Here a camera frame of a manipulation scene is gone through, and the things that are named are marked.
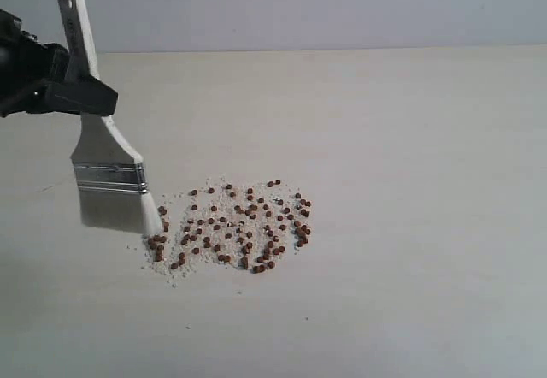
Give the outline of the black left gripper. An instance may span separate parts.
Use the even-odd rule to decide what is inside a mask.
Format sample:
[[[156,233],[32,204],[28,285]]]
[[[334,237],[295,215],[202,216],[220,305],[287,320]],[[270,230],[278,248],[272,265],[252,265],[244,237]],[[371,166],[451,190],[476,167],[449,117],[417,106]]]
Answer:
[[[1,12],[2,117],[22,112],[112,115],[118,93],[94,79],[84,50],[41,44],[22,29],[21,18]]]

